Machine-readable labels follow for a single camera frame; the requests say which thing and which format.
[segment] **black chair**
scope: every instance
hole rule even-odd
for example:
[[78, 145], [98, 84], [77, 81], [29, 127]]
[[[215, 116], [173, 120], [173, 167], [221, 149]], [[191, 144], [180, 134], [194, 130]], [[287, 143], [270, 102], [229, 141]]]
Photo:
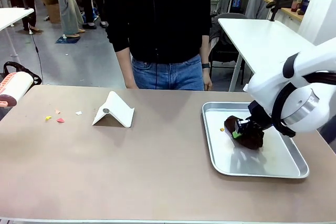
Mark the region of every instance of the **black chair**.
[[[237, 19], [246, 19], [246, 16], [240, 13], [222, 13], [213, 18], [212, 21], [212, 28], [210, 30], [210, 41], [215, 38], [219, 38], [218, 43], [215, 45], [215, 47], [211, 50], [210, 56], [209, 56], [209, 62], [210, 62], [210, 78], [212, 76], [212, 70], [213, 68], [231, 68], [232, 67], [216, 67], [213, 66], [214, 61], [226, 63], [235, 61], [237, 62], [239, 52], [236, 49], [236, 47], [232, 44], [229, 37], [226, 35], [226, 33], [221, 28], [218, 19], [220, 18], [237, 18]], [[242, 70], [242, 80], [241, 84], [244, 82], [244, 74], [245, 74], [245, 61], [242, 60], [241, 63], [241, 70]]]

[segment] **white robotic arm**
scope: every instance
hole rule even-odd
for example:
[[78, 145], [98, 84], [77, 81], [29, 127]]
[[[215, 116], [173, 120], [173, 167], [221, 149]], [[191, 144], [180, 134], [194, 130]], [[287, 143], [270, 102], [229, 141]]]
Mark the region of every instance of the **white robotic arm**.
[[[336, 38], [256, 73], [245, 91], [255, 99], [253, 107], [257, 104], [265, 111], [260, 115], [260, 109], [250, 108], [249, 125], [261, 130], [274, 125], [289, 136], [323, 126], [336, 93], [336, 73], [328, 71], [336, 71]], [[271, 118], [268, 123], [265, 112]]]

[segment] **cardboard box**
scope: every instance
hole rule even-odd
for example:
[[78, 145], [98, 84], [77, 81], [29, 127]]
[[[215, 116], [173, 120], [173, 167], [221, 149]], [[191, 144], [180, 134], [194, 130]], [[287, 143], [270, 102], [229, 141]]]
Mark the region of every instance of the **cardboard box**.
[[61, 18], [59, 14], [58, 0], [42, 0], [42, 2], [47, 7], [50, 22], [53, 24], [60, 23]]

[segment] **green object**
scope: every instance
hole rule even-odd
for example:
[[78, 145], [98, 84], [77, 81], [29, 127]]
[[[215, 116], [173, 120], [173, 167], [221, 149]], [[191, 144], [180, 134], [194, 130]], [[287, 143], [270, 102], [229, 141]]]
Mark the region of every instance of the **green object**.
[[241, 134], [240, 134], [240, 133], [237, 133], [236, 131], [234, 131], [234, 132], [232, 133], [232, 136], [233, 136], [234, 139], [237, 139], [237, 138], [239, 138], [239, 137], [241, 136]]

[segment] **tray rim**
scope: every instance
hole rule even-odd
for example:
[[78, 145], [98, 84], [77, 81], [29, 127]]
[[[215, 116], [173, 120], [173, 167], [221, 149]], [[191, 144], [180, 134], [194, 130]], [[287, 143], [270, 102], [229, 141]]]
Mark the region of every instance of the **tray rim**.
[[303, 157], [303, 155], [301, 154], [300, 150], [298, 149], [298, 147], [296, 146], [295, 142], [293, 141], [293, 139], [290, 137], [289, 139], [291, 140], [292, 144], [294, 145], [295, 149], [297, 150], [297, 152], [300, 154], [302, 160], [304, 161], [304, 164], [306, 165], [307, 167], [307, 172], [303, 175], [303, 176], [299, 176], [299, 177], [291, 177], [291, 176], [274, 176], [274, 175], [268, 175], [268, 176], [265, 176], [265, 175], [251, 175], [251, 174], [238, 174], [238, 173], [227, 173], [227, 172], [224, 172], [222, 171], [221, 169], [219, 169], [216, 164], [215, 164], [215, 161], [213, 159], [213, 155], [212, 155], [212, 147], [211, 147], [211, 142], [210, 142], [210, 139], [209, 139], [209, 135], [208, 135], [208, 126], [207, 126], [207, 122], [206, 122], [206, 118], [205, 118], [205, 110], [204, 110], [204, 107], [210, 103], [230, 103], [230, 104], [233, 104], [233, 103], [236, 103], [236, 104], [250, 104], [250, 102], [206, 102], [203, 104], [202, 106], [202, 116], [203, 116], [203, 122], [204, 122], [204, 127], [205, 127], [205, 134], [206, 134], [206, 139], [207, 139], [207, 142], [208, 142], [208, 150], [209, 150], [209, 155], [210, 155], [210, 159], [211, 159], [211, 163], [212, 163], [212, 166], [221, 174], [224, 174], [224, 175], [227, 175], [227, 176], [234, 176], [234, 177], [262, 177], [262, 178], [285, 178], [285, 179], [305, 179], [309, 176], [310, 174], [310, 168], [305, 160], [305, 158]]

